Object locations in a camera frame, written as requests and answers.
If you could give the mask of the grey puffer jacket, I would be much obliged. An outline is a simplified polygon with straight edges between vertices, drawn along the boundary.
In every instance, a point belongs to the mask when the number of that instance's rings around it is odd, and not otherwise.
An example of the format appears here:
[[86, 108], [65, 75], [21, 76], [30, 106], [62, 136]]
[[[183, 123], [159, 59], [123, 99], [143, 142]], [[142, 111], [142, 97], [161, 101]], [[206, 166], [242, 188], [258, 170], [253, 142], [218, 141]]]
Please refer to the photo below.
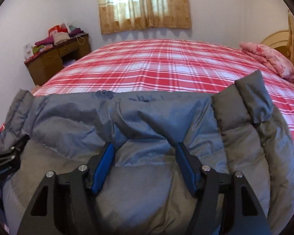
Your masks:
[[0, 153], [24, 135], [21, 167], [2, 189], [11, 234], [48, 171], [71, 172], [105, 143], [116, 153], [94, 205], [103, 234], [186, 234], [197, 200], [176, 161], [180, 142], [215, 171], [244, 174], [271, 234], [284, 232], [294, 214], [294, 142], [260, 71], [216, 94], [21, 90]]

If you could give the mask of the pink floral pillow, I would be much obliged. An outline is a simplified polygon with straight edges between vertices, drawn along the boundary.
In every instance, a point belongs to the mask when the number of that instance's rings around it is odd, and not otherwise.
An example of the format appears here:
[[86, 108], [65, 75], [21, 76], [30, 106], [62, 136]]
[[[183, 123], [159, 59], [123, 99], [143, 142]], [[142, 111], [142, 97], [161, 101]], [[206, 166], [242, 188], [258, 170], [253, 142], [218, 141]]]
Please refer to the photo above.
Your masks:
[[294, 83], [294, 65], [279, 51], [260, 43], [241, 42], [242, 52], [253, 57], [282, 79]]

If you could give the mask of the brown wooden desk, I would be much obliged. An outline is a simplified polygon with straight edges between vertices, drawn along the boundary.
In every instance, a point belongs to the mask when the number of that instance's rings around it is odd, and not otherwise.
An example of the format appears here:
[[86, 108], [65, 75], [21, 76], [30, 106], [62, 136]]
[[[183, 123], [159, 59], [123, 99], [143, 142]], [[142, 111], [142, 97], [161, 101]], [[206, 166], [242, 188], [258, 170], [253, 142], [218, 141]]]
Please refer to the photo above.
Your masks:
[[65, 62], [79, 60], [91, 52], [90, 39], [87, 33], [67, 40], [59, 45], [39, 52], [25, 61], [35, 85], [44, 85], [50, 78], [64, 69]]

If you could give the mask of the beige patterned window curtain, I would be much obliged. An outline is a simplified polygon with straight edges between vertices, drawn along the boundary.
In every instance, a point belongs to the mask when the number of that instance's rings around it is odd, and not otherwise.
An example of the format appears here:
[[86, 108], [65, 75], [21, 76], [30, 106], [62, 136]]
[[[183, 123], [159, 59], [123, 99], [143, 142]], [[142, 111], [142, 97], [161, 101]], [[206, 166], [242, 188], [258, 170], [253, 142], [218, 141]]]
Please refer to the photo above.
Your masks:
[[191, 28], [189, 0], [98, 0], [102, 34]]

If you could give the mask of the cream wooden headboard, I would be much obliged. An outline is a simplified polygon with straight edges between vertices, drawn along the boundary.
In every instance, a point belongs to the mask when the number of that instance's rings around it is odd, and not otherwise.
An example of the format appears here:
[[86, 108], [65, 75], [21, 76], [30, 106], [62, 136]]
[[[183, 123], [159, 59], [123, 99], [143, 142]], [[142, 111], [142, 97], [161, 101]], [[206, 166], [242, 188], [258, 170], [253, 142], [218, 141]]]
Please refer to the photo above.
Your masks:
[[288, 29], [277, 31], [262, 41], [287, 57], [294, 65], [294, 15], [288, 10]]

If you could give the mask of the red plaid bed cover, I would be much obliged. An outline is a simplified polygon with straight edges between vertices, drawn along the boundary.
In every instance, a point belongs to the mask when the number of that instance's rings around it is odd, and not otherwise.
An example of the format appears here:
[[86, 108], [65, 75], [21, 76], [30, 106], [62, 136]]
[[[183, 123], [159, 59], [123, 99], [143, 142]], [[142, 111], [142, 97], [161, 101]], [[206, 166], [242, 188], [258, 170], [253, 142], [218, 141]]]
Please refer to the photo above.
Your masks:
[[294, 141], [294, 83], [243, 49], [187, 40], [136, 40], [106, 45], [53, 76], [35, 95], [111, 90], [217, 93], [260, 70]]

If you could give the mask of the clothes pile on desk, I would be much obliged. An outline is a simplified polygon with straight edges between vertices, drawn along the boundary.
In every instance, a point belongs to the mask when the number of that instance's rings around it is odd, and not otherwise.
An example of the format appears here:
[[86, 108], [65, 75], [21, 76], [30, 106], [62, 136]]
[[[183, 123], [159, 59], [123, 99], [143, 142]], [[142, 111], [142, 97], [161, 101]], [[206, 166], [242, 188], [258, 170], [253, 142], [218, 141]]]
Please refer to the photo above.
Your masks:
[[85, 32], [81, 28], [69, 23], [55, 25], [48, 30], [48, 36], [45, 39], [37, 41], [33, 45], [28, 43], [23, 47], [24, 58], [28, 60], [39, 52], [60, 45], [70, 39], [78, 38], [83, 34]]

